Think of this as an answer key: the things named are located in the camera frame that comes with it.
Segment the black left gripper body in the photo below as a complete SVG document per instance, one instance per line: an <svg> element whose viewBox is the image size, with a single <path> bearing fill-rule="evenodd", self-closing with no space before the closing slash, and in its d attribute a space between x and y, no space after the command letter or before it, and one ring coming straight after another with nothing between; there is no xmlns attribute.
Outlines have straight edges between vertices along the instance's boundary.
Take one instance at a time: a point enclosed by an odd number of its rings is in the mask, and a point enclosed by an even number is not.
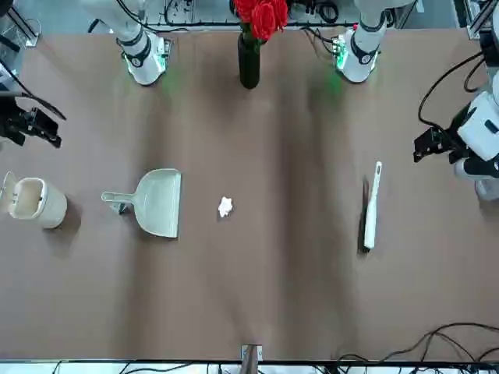
<svg viewBox="0 0 499 374"><path fill-rule="evenodd" d="M460 137L458 130L470 118L474 109L471 109L471 104L463 107L451 120L450 125L443 129L440 127L438 132L439 145L437 146L437 154L449 153L448 160L450 164L455 164L462 158L476 158L476 153L471 150L470 146Z"/></svg>

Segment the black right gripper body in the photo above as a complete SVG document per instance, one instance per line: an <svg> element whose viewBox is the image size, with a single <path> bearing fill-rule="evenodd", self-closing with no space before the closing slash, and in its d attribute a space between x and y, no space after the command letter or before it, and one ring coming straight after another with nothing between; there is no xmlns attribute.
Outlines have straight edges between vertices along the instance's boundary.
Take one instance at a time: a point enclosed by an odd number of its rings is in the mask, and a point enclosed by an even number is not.
<svg viewBox="0 0 499 374"><path fill-rule="evenodd" d="M23 146L26 137L22 132L26 111L20 108L13 97L1 97L1 137L18 146Z"/></svg>

